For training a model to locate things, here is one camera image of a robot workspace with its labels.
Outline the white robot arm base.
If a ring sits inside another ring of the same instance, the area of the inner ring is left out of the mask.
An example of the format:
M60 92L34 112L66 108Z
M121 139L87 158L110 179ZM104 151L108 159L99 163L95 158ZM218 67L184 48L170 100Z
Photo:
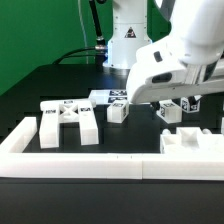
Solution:
M130 69L136 51L152 40L147 34L147 0L113 0L113 35L108 41L106 68Z

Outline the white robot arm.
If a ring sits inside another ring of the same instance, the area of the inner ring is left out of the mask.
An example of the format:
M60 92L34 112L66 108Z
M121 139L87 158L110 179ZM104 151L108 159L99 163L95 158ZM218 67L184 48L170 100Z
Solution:
M224 91L224 0L162 0L171 22L163 39L140 48L126 90L133 104Z

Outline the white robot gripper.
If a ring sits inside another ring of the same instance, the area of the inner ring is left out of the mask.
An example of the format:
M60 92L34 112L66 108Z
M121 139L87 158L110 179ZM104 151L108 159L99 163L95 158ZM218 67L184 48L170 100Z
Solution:
M136 52L126 83L130 103L224 92L224 58L207 66L187 65L168 51L167 41L165 37Z

